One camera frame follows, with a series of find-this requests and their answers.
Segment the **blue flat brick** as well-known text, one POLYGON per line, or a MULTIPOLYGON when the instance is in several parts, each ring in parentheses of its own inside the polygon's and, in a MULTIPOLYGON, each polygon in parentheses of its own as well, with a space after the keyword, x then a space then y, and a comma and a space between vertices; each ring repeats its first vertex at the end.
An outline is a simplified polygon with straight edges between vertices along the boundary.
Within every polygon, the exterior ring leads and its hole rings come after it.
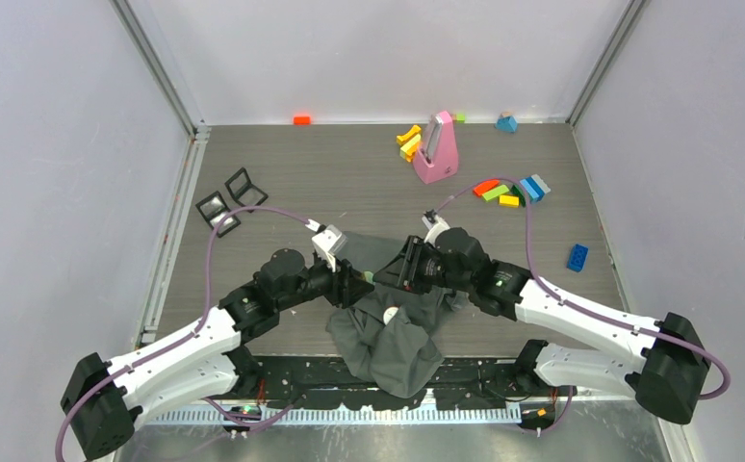
POLYGON ((588 254, 589 254, 588 246, 583 245, 583 244, 574 244, 571 248, 571 251, 570 251, 567 263, 566 263, 566 268, 574 272, 582 272, 585 267, 588 254))

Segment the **blue triangular block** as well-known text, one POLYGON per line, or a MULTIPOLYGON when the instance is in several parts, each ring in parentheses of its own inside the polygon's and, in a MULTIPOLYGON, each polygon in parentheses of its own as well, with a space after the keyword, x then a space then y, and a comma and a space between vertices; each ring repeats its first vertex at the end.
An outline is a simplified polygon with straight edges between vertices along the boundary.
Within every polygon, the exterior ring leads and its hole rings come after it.
POLYGON ((502 112, 495 122, 495 128, 505 133, 516 133, 519 122, 510 112, 502 112))

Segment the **black brooch box near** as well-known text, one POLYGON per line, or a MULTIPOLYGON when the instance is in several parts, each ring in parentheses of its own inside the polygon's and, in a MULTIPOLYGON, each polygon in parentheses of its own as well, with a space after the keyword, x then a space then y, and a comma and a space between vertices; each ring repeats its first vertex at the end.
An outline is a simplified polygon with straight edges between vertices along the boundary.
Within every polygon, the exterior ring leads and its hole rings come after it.
POLYGON ((195 208, 208 226, 212 230, 217 230, 218 238, 222 238, 241 225, 237 217, 229 215, 231 209, 219 191, 205 196, 195 204, 195 208))

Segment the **orange long block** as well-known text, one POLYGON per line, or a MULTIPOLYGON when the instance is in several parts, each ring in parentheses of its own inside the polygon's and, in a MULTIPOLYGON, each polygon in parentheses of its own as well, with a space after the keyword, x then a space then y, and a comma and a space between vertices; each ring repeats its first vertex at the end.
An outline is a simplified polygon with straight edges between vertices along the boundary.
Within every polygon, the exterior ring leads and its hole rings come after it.
POLYGON ((489 191, 493 190, 500 183, 501 181, 498 179, 488 179, 488 180, 482 181, 472 188, 472 193, 473 195, 477 197, 482 197, 485 193, 488 193, 489 191))

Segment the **black brooch box far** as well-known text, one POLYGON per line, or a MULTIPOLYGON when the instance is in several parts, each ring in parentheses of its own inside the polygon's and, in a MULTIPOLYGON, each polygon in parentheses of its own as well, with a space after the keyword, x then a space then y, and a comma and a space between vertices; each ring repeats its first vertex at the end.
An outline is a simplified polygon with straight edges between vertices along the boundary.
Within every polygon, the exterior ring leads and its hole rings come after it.
POLYGON ((269 195, 252 181, 245 167, 233 173, 224 186, 239 207, 262 206, 269 199, 269 195))

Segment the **stacked blue green bricks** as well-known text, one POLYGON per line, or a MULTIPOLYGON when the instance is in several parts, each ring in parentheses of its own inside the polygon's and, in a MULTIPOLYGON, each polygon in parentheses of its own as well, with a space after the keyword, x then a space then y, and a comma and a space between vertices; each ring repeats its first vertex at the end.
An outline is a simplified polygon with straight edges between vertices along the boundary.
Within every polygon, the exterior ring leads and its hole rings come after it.
POLYGON ((531 203, 537 203, 551 192, 551 188, 539 174, 532 174, 520 181, 520 186, 513 185, 510 193, 519 199, 521 207, 526 207, 527 198, 531 203))

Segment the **black brooch box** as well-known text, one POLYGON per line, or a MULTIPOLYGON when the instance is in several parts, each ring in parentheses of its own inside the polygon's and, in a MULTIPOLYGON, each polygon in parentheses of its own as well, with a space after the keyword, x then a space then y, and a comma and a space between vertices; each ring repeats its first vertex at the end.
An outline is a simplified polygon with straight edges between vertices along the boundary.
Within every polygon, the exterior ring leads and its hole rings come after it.
POLYGON ((195 204, 195 208, 208 226, 212 230, 217 230, 218 238, 222 238, 241 225, 237 217, 229 215, 231 209, 219 191, 205 196, 195 204))
POLYGON ((239 207, 262 206, 269 199, 269 195, 252 181, 245 167, 233 173, 224 186, 239 207))

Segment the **grey t-shirt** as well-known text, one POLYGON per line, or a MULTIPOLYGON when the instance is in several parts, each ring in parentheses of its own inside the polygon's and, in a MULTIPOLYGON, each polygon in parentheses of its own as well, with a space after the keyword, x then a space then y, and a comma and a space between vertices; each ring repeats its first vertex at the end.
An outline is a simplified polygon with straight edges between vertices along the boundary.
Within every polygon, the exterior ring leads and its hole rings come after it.
POLYGON ((468 295, 433 288, 422 295, 376 284, 349 308, 334 312, 326 332, 354 377, 397 398, 417 394, 444 361, 433 335, 469 304, 468 295), (399 308, 384 324, 383 313, 399 308))

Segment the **small yellow block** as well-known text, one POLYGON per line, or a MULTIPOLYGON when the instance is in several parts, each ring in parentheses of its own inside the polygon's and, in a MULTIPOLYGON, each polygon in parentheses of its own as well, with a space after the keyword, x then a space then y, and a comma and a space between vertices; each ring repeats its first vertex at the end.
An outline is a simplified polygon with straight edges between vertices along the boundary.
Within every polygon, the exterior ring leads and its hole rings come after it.
POLYGON ((518 196, 502 194, 499 196, 499 204, 502 207, 519 208, 521 206, 521 201, 518 196))

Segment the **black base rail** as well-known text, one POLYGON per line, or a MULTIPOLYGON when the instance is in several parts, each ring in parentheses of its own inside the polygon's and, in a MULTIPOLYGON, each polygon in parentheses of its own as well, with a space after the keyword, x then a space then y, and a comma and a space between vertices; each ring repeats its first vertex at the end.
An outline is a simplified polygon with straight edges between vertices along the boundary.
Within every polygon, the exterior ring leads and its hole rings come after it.
POLYGON ((694 405, 677 362, 652 355, 637 370, 592 350, 528 343, 516 359, 375 354, 365 363, 340 357, 253 356, 245 348, 186 366, 166 357, 125 372, 109 367, 111 390, 135 427, 202 398, 264 399, 284 407, 375 411, 417 408, 433 395, 442 411, 485 410, 528 398, 566 397, 576 388, 633 398, 674 424, 690 422, 694 405))

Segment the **lime green block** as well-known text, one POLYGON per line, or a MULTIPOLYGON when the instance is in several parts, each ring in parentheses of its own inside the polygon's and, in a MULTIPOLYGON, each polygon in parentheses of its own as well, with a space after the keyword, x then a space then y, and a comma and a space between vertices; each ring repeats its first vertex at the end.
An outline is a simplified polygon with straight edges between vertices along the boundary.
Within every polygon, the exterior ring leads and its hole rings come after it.
POLYGON ((510 191, 510 188, 504 184, 499 184, 498 186, 485 191, 480 197, 486 201, 492 201, 495 199, 498 199, 501 195, 508 194, 510 191))

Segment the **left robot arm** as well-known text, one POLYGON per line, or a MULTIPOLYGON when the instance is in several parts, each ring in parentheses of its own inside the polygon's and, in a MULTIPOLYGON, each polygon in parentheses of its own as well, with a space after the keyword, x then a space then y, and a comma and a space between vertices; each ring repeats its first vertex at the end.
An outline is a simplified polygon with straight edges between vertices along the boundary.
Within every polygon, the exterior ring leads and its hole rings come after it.
POLYGON ((281 312, 316 298, 347 308, 373 290, 371 278, 348 260, 315 257, 312 265, 295 250, 281 249, 218 304, 158 342, 111 359, 81 358, 60 405, 55 458, 64 460, 64 437, 72 433, 87 460, 123 446, 150 419, 192 401, 230 392, 249 398, 260 374, 240 362, 244 345, 279 324, 281 312))

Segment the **yellow curved blocks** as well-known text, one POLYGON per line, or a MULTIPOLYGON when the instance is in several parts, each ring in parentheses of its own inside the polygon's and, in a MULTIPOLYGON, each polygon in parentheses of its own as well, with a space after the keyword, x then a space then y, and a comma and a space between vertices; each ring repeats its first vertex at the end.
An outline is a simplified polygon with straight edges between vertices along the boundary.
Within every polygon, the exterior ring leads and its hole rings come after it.
POLYGON ((413 125, 405 133, 396 136, 399 147, 399 156, 406 162, 411 163, 422 140, 422 127, 413 125))

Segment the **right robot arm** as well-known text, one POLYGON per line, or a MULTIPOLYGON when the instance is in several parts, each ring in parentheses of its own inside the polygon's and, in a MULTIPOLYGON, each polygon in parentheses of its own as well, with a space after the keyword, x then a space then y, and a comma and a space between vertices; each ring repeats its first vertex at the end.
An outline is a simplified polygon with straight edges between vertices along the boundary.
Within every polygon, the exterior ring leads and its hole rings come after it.
POLYGON ((693 323, 618 311, 571 294, 530 270, 491 258, 455 227, 430 241, 411 236, 373 275, 376 283, 413 294, 435 288, 468 296, 481 312, 548 328, 582 349, 530 340, 517 358, 514 382, 527 395, 549 385, 576 386, 634 398, 651 414, 689 424, 703 397, 711 362, 693 323))

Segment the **red block by wall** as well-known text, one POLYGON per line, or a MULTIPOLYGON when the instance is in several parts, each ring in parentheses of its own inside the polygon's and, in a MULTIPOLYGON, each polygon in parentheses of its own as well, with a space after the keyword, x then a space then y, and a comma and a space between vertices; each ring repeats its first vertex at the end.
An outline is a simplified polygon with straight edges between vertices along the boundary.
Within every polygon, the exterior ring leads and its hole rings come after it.
POLYGON ((307 114, 295 115, 293 117, 294 125, 310 125, 311 123, 312 118, 307 114))

